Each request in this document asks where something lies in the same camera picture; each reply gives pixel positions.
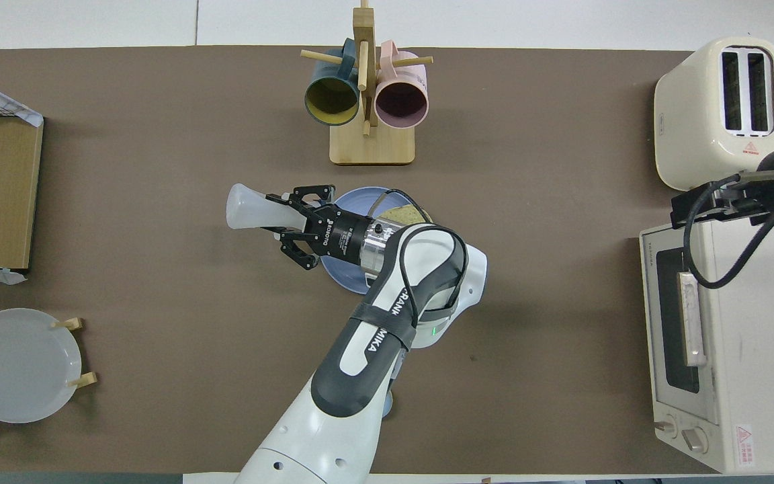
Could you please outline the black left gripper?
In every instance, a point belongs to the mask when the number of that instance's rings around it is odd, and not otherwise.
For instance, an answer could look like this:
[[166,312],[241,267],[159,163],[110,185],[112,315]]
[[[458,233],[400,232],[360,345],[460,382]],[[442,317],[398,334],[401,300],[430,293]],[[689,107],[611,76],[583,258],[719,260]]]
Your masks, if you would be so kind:
[[292,189],[285,205],[309,217],[309,233],[282,232],[283,254],[305,270],[319,266],[320,256],[361,264],[361,252],[372,218],[347,211],[334,203],[333,184],[303,185]]

